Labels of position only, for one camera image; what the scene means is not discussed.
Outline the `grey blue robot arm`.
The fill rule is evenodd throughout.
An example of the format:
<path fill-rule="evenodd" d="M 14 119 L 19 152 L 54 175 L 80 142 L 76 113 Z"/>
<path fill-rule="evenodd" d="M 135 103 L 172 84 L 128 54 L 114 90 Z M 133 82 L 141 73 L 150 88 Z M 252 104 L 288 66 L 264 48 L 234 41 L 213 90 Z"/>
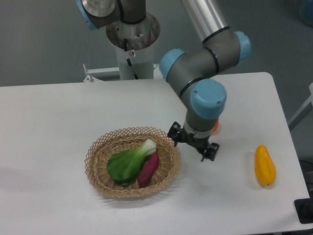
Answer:
<path fill-rule="evenodd" d="M 79 0 L 77 7 L 89 29 L 105 28 L 115 48 L 121 80 L 154 75 L 153 47 L 160 36 L 158 20 L 143 0 Z M 183 6 L 201 40 L 202 49 L 188 55 L 167 52 L 159 63 L 163 78 L 187 109 L 183 125 L 173 123 L 168 137 L 194 147 L 203 159 L 214 160 L 219 149 L 209 137 L 225 107 L 226 90 L 213 77 L 247 60 L 251 43 L 226 23 L 215 0 L 185 0 Z"/>

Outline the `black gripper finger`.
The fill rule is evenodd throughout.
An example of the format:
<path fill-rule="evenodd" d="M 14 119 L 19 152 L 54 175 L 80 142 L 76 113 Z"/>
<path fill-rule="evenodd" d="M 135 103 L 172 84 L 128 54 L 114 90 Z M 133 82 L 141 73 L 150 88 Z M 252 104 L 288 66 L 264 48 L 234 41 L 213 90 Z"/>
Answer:
<path fill-rule="evenodd" d="M 174 122 L 170 127 L 167 137 L 171 138 L 174 142 L 174 146 L 177 146 L 179 142 L 182 140 L 182 128 L 178 122 Z"/>
<path fill-rule="evenodd" d="M 206 147 L 201 150 L 201 162 L 203 162 L 205 159 L 214 161 L 219 148 L 220 145 L 218 143 L 207 143 Z"/>

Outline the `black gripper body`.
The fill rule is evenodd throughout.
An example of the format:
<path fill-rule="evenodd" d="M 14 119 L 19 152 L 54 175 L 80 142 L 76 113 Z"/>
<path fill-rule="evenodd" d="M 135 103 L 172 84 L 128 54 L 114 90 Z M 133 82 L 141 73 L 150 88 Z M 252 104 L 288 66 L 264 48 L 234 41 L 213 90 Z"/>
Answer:
<path fill-rule="evenodd" d="M 208 137 L 205 138 L 195 138 L 191 133 L 185 132 L 185 130 L 181 131 L 181 143 L 186 143 L 192 147 L 194 147 L 199 153 L 205 153 L 208 148 Z"/>

